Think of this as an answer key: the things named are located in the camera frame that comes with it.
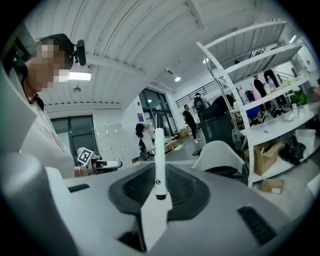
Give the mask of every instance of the white shelf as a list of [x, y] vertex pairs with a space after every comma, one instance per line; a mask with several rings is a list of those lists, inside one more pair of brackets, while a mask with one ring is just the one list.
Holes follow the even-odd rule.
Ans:
[[[315, 137], [314, 148], [313, 148], [313, 151], [311, 154], [313, 154], [319, 147], [320, 147], [320, 138]], [[301, 160], [301, 162], [304, 161], [305, 159], [307, 159], [311, 154], [305, 155], [304, 158]], [[270, 177], [276, 176], [278, 174], [281, 174], [281, 173], [291, 169], [292, 167], [294, 167], [294, 165], [292, 163], [284, 161], [278, 155], [276, 162], [270, 167], [269, 170], [267, 170], [262, 176], [260, 176], [256, 173], [253, 173], [252, 175], [250, 175], [250, 180], [251, 180], [251, 182], [262, 181], [262, 180], [268, 179]]]
[[[283, 120], [283, 116], [278, 116], [272, 120], [251, 127], [252, 144], [258, 145], [292, 131], [317, 115], [319, 106], [319, 102], [308, 104], [304, 107], [303, 117], [294, 118], [291, 122], [286, 122]], [[240, 133], [244, 136], [247, 135], [246, 130], [240, 130]]]
[[290, 61], [304, 45], [302, 42], [292, 43], [267, 51], [233, 65], [225, 69], [225, 72], [234, 84], [239, 83], [242, 80]]
[[253, 109], [254, 107], [260, 106], [263, 103], [271, 101], [271, 100], [275, 99], [276, 97], [279, 97], [280, 95], [283, 95], [291, 90], [296, 89], [298, 86], [304, 84], [308, 80], [309, 80], [309, 76], [304, 76], [290, 85], [279, 86], [277, 89], [272, 91], [272, 93], [270, 93], [269, 95], [266, 95], [265, 97], [263, 97], [257, 101], [253, 101], [249, 104], [246, 104], [243, 106], [243, 108], [244, 108], [244, 110], [250, 110], [250, 109]]
[[286, 24], [284, 21], [255, 24], [227, 34], [205, 47], [223, 64], [276, 44]]

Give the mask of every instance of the white shirt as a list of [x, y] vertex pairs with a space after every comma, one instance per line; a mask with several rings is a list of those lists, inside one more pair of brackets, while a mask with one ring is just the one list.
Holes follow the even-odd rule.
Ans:
[[[8, 77], [15, 89], [28, 102], [13, 68], [10, 70]], [[36, 157], [44, 167], [58, 169], [64, 179], [73, 178], [75, 176], [75, 163], [71, 152], [61, 142], [49, 117], [41, 110], [38, 103], [35, 101], [29, 106], [37, 114], [37, 118], [22, 144], [22, 153]]]

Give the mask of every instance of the cardboard box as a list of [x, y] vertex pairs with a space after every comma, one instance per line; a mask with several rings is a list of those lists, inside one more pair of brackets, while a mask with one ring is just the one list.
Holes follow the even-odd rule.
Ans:
[[[278, 158], [278, 150], [281, 146], [279, 139], [272, 139], [253, 147], [254, 173], [263, 175]], [[244, 161], [249, 165], [249, 150], [243, 151]]]
[[265, 179], [262, 182], [261, 191], [273, 194], [281, 194], [284, 190], [285, 181], [279, 179]]
[[179, 131], [179, 133], [178, 133], [178, 138], [179, 139], [182, 139], [182, 138], [187, 137], [187, 136], [189, 136], [189, 133], [188, 133], [188, 130], [186, 128], [181, 129]]

